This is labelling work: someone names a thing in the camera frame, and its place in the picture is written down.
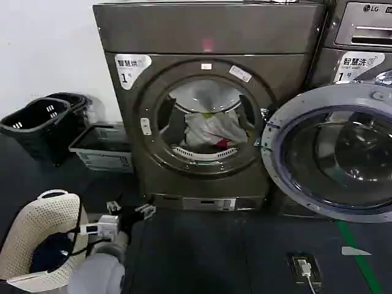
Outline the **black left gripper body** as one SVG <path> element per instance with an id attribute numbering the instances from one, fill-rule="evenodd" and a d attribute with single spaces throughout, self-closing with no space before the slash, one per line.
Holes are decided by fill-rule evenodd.
<path id="1" fill-rule="evenodd" d="M 118 213 L 119 230 L 124 232 L 129 238 L 132 237 L 133 226 L 144 220 L 144 215 L 135 206 L 123 206 Z"/>

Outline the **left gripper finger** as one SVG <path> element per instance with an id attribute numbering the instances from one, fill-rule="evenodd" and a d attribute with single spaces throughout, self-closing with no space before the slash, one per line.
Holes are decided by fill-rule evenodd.
<path id="1" fill-rule="evenodd" d="M 156 206 L 147 203 L 135 208 L 135 213 L 140 219 L 149 219 L 155 215 Z"/>
<path id="2" fill-rule="evenodd" d="M 122 207 L 117 203 L 117 201 L 109 201 L 106 202 L 106 207 L 108 210 L 108 214 L 111 217 L 120 218 L 123 212 Z"/>

